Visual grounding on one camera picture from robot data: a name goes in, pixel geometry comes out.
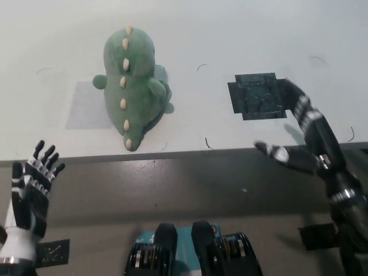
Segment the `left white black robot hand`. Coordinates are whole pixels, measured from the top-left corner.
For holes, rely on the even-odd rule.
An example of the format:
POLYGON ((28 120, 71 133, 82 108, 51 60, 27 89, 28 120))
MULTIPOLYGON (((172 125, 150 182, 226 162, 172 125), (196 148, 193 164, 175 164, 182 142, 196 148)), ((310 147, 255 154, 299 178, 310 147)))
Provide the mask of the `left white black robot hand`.
POLYGON ((35 262, 36 247, 45 236, 52 185, 66 165, 57 164, 54 145, 46 150, 44 146, 45 141, 40 140, 24 164, 12 165, 1 263, 35 262))

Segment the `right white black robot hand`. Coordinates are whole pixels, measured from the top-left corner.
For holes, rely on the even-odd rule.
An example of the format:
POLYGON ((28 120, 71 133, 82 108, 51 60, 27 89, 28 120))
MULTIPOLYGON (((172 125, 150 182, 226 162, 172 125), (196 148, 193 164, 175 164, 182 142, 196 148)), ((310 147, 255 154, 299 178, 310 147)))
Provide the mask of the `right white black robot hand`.
POLYGON ((302 131, 305 146, 285 147, 255 141, 255 148, 284 167, 320 177, 325 182, 327 197, 334 204, 363 198, 361 182, 348 170, 326 117, 312 106, 309 96, 292 81, 283 80, 281 89, 302 131))

